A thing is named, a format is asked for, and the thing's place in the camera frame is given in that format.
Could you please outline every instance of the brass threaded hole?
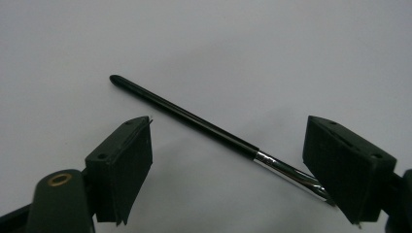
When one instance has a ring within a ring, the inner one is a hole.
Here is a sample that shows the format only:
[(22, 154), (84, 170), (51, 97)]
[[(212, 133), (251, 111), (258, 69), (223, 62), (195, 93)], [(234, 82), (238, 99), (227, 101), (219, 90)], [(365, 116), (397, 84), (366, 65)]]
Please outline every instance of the brass threaded hole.
[(48, 180), (49, 186), (61, 186), (68, 183), (72, 179), (72, 175), (68, 173), (57, 174)]

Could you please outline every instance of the silver metal ferrule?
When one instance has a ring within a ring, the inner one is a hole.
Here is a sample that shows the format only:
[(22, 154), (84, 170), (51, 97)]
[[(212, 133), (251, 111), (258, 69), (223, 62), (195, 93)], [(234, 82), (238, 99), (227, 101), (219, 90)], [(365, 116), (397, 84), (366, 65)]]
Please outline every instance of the silver metal ferrule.
[(258, 151), (254, 162), (276, 173), (280, 177), (299, 186), (303, 190), (315, 195), (323, 201), (331, 201), (329, 195), (314, 177), (301, 172), (292, 166), (274, 158), (266, 152)]

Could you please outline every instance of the white surface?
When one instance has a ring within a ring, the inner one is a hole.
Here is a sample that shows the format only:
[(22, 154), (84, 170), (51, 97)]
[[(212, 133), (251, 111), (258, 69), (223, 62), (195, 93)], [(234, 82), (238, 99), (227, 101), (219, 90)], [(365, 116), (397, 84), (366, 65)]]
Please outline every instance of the white surface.
[[(410, 1), (0, 1), (0, 215), (152, 115), (154, 165), (103, 232), (359, 232), (341, 212), (124, 93), (119, 74), (290, 165), (309, 115), (412, 167)], [(384, 232), (386, 215), (362, 232)]]

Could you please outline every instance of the stylus pen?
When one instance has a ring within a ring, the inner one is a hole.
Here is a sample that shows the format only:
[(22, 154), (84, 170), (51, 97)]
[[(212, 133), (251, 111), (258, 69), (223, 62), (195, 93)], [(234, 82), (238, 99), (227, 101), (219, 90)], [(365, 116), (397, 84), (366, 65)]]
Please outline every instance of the stylus pen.
[(149, 101), (152, 104), (155, 104), (161, 109), (180, 118), (184, 122), (190, 123), (200, 131), (203, 131), (218, 139), (220, 142), (231, 146), (234, 149), (240, 150), (242, 154), (244, 154), (250, 160), (253, 160), (257, 164), (269, 169), (270, 171), (285, 178), (291, 183), (294, 183), (302, 189), (314, 194), (321, 200), (333, 205), (333, 201), (330, 199), (325, 189), (314, 177), (311, 177), (308, 174), (293, 168), (292, 166), (282, 162), (281, 160), (271, 156), (270, 154), (261, 151), (258, 147), (245, 142), (244, 140), (219, 128), (218, 126), (204, 120), (203, 118), (196, 116), (173, 103), (170, 103), (169, 101), (146, 90), (136, 83), (133, 83), (118, 75), (111, 76), (110, 81), (114, 85), (121, 87), (128, 92)]

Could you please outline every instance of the screw hole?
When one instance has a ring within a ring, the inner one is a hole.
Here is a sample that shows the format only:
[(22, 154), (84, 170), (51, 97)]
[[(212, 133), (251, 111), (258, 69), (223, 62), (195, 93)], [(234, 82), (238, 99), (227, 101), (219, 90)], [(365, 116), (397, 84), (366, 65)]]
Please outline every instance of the screw hole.
[(68, 173), (58, 174), (48, 180), (49, 186), (60, 186), (68, 183), (72, 179), (72, 175)]
[(379, 154), (379, 153), (372, 153), (370, 156), (371, 156), (372, 158), (382, 158), (382, 155)]
[(98, 159), (105, 159), (105, 158), (107, 158), (107, 154), (106, 153), (100, 153), (99, 155), (97, 155), (97, 158)]

